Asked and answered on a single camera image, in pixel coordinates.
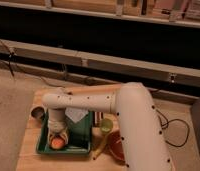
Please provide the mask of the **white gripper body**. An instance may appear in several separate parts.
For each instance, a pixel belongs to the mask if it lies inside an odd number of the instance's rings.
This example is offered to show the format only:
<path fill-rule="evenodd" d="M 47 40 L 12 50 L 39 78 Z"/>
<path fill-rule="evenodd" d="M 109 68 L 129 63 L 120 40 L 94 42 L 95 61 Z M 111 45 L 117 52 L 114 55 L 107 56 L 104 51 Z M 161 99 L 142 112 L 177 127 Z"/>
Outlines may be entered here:
<path fill-rule="evenodd" d="M 48 110 L 48 128 L 54 133 L 60 133 L 67 128 L 63 110 Z"/>

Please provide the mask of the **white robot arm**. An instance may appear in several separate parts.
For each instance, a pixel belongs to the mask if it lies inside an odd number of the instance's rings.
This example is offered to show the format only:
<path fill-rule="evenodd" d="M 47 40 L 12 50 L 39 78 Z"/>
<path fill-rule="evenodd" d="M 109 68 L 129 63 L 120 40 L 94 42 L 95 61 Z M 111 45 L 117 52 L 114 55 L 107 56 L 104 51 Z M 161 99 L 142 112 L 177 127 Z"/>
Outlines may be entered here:
<path fill-rule="evenodd" d="M 152 95 L 142 83 L 88 87 L 72 95 L 51 91 L 42 102 L 55 115 L 66 107 L 116 115 L 127 171 L 172 171 Z"/>

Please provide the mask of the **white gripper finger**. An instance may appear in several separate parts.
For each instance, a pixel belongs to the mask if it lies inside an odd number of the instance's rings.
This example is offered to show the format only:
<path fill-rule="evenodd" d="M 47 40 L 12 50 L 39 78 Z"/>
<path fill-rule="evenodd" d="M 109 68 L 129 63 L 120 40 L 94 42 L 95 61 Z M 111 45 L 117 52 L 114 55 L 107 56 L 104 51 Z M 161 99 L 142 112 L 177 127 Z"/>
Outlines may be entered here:
<path fill-rule="evenodd" d="M 69 132 L 68 131 L 62 131 L 60 136 L 66 144 L 69 143 Z"/>
<path fill-rule="evenodd" d="M 49 133 L 49 134 L 48 134 L 48 145 L 49 145 L 49 146 L 51 146 L 51 143 L 52 143 L 53 138 L 54 138 L 54 134 Z"/>

